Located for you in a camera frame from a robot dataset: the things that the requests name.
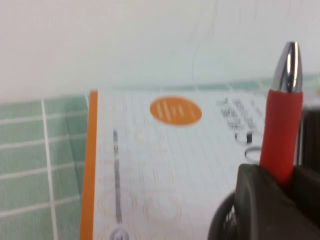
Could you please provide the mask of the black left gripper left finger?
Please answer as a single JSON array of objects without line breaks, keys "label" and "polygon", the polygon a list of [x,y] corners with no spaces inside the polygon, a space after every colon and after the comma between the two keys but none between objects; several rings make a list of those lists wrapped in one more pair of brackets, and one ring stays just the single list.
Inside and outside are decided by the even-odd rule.
[{"label": "black left gripper left finger", "polygon": [[260,166],[241,164],[234,195],[240,240],[318,240],[320,221],[311,221]]}]

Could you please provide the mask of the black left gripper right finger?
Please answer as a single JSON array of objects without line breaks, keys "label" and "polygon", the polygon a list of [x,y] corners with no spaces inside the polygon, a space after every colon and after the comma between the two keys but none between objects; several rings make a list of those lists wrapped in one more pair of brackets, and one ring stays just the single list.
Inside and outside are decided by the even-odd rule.
[{"label": "black left gripper right finger", "polygon": [[289,196],[312,222],[320,221],[320,174],[304,166],[293,168]]}]

